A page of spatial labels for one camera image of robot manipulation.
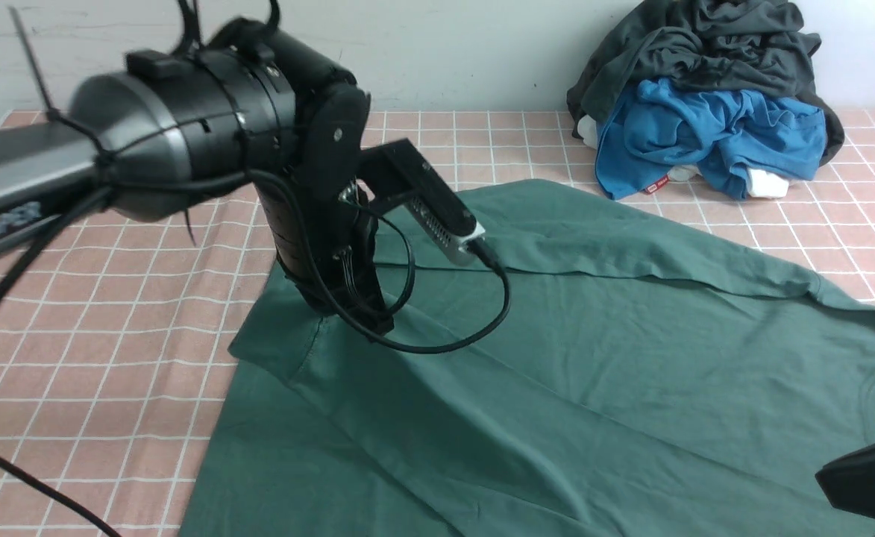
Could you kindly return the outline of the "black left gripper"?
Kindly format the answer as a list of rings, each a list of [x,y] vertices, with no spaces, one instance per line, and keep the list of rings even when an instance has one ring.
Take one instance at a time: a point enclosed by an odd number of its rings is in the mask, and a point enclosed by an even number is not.
[[[285,278],[322,318],[341,310],[370,332],[394,327],[374,265],[378,222],[341,201],[318,201],[302,186],[257,175],[255,188],[266,214]]]

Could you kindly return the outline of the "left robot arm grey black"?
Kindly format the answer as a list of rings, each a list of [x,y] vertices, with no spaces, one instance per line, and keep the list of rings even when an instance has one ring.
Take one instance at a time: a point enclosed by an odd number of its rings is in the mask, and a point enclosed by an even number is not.
[[[179,3],[172,51],[137,50],[94,75],[66,111],[0,131],[0,256],[97,188],[79,216],[114,210],[155,223],[252,183],[276,261],[318,314],[394,326],[373,264],[378,225],[356,184],[370,96],[351,71],[266,22],[239,17],[201,41]]]

